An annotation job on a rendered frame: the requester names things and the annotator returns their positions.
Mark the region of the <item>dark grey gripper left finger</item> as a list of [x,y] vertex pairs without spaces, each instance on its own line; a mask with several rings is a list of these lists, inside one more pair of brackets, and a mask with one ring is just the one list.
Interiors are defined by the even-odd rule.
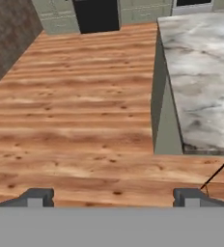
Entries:
[[53,188],[30,188],[16,198],[0,203],[0,206],[8,207],[54,207],[54,189]]

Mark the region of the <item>black fridge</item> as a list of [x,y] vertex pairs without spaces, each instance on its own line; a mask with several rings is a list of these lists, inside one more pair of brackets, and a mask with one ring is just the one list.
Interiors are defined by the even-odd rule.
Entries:
[[72,0],[81,34],[118,31],[117,0]]

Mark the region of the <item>pale green island counter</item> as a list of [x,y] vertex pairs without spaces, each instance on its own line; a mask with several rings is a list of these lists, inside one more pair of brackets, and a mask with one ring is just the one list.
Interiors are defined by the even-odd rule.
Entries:
[[224,12],[157,20],[156,154],[224,155]]

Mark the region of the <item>pale green cupboard run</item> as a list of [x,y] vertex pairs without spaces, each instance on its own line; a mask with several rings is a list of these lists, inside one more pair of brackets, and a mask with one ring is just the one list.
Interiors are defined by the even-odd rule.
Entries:
[[48,35],[118,31],[159,17],[224,11],[224,0],[32,0]]

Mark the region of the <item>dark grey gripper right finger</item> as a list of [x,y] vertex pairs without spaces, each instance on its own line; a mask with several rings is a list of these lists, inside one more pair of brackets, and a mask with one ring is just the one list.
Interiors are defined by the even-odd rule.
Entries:
[[175,188],[173,206],[181,207],[224,207],[224,201],[211,198],[196,188]]

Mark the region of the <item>thin black stool leg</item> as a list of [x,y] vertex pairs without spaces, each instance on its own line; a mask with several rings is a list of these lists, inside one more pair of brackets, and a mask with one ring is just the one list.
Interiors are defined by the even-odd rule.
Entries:
[[202,184],[200,190],[206,189],[207,195],[209,195],[208,184],[224,169],[224,163]]

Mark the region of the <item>white oven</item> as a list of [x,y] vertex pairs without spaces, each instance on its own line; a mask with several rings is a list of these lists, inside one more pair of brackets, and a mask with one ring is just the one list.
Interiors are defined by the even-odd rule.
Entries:
[[209,13],[214,0],[173,0],[172,15]]

